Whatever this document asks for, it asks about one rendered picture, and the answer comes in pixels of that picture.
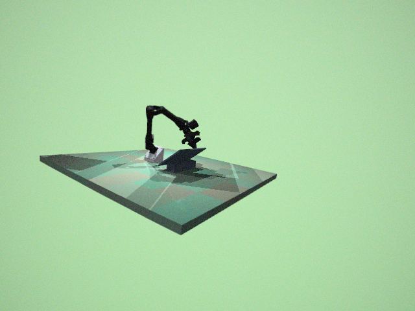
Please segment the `grey switch panel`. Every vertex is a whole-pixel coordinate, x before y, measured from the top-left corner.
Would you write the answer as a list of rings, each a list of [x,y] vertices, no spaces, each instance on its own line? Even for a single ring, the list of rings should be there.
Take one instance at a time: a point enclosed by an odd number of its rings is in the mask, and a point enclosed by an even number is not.
[[[204,151],[205,149],[207,148],[191,148],[179,150],[158,164],[158,166],[167,165],[166,171],[172,173],[194,169],[196,166],[196,161],[191,160],[191,158]]]

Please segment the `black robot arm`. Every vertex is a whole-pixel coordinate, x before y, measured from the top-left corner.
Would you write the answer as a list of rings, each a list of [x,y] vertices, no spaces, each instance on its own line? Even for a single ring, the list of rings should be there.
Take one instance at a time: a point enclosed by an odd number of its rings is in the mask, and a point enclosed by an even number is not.
[[[163,106],[147,106],[146,107],[147,134],[145,137],[145,148],[149,150],[149,153],[151,154],[154,154],[156,150],[158,149],[158,147],[155,147],[152,144],[154,143],[153,141],[154,135],[152,134],[152,120],[155,115],[158,115],[160,113],[164,114],[164,116],[172,120],[177,125],[177,127],[179,127],[179,130],[183,131],[183,133],[190,131],[190,129],[194,130],[195,128],[199,126],[196,120],[193,119],[190,122],[188,122],[187,120],[183,120],[181,117],[175,116],[173,113],[171,113],[169,110],[167,110]],[[195,132],[189,132],[189,135],[190,135],[190,138],[192,138],[192,136],[200,135],[200,132],[198,130]]]

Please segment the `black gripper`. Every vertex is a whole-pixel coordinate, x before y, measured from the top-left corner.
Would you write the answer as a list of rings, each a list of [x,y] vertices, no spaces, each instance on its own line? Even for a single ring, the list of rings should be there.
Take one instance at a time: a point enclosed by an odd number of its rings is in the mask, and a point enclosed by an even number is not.
[[[201,138],[200,137],[195,138],[195,136],[192,136],[192,138],[190,138],[189,132],[191,132],[191,131],[188,131],[188,132],[184,133],[185,138],[182,140],[182,144],[185,144],[185,142],[188,142],[188,145],[190,147],[196,148],[196,144],[197,144],[197,142],[199,142],[201,140]]]

